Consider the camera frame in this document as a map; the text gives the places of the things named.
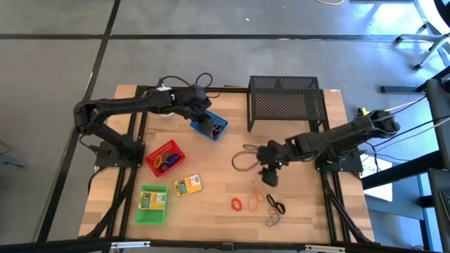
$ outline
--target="red plastic bin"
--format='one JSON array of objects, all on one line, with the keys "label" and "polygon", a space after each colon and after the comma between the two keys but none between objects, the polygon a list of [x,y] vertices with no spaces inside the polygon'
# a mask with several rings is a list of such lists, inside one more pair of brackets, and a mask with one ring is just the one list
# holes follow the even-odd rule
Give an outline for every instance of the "red plastic bin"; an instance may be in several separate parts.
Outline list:
[{"label": "red plastic bin", "polygon": [[[156,159],[159,159],[158,158],[159,155],[164,154],[164,153],[168,153],[170,155],[179,154],[180,158],[169,169],[165,170],[164,172],[161,172],[157,167],[155,167],[155,161],[156,161]],[[183,154],[183,152],[181,151],[179,146],[175,143],[174,140],[170,140],[168,143],[162,145],[160,148],[158,148],[157,150],[155,150],[151,154],[149,154],[146,157],[146,162],[147,162],[148,166],[150,167],[150,169],[153,171],[154,175],[156,177],[160,177],[160,176],[164,176],[169,171],[173,170],[176,166],[181,164],[184,161],[184,158],[186,158],[186,156]]]}]

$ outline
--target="black metal mesh shelf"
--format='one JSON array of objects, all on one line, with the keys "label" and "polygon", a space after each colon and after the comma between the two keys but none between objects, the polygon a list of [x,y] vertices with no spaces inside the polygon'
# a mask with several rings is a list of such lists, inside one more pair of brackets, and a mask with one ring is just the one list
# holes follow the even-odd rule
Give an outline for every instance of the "black metal mesh shelf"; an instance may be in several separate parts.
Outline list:
[{"label": "black metal mesh shelf", "polygon": [[316,77],[251,76],[249,90],[248,131],[256,119],[325,120]]}]

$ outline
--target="red rubber band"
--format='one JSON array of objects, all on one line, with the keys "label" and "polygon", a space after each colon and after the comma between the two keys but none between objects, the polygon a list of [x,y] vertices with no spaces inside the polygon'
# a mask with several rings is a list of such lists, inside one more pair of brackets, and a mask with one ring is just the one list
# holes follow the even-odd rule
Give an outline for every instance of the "red rubber band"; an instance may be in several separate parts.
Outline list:
[{"label": "red rubber band", "polygon": [[[239,204],[239,207],[236,207],[235,205],[234,205],[234,203],[238,203]],[[237,211],[237,212],[239,212],[239,211],[241,211],[242,210],[242,202],[238,199],[238,198],[236,198],[236,197],[234,197],[232,200],[231,200],[231,208],[233,208],[235,211]]]}]

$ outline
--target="black stand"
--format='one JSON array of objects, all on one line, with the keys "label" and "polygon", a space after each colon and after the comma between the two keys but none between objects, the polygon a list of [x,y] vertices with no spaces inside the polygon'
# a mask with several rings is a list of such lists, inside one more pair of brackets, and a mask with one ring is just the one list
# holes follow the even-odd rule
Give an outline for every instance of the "black stand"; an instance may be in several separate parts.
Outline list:
[{"label": "black stand", "polygon": [[[441,72],[437,73],[435,76],[431,77],[431,79],[441,79],[446,75],[450,74],[450,66],[444,68]],[[425,83],[420,85],[419,87],[407,87],[407,86],[381,86],[381,93],[386,94],[425,94],[426,92]]]}]

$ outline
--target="yellow package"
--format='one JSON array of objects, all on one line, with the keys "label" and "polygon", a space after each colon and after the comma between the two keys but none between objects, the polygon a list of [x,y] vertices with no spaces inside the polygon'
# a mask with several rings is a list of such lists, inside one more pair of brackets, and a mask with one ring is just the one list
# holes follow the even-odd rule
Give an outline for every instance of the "yellow package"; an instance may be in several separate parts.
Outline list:
[{"label": "yellow package", "polygon": [[175,181],[176,196],[184,196],[202,190],[200,175],[196,174],[184,179]]},{"label": "yellow package", "polygon": [[139,198],[139,209],[145,210],[164,210],[166,202],[165,193],[141,192]]}]

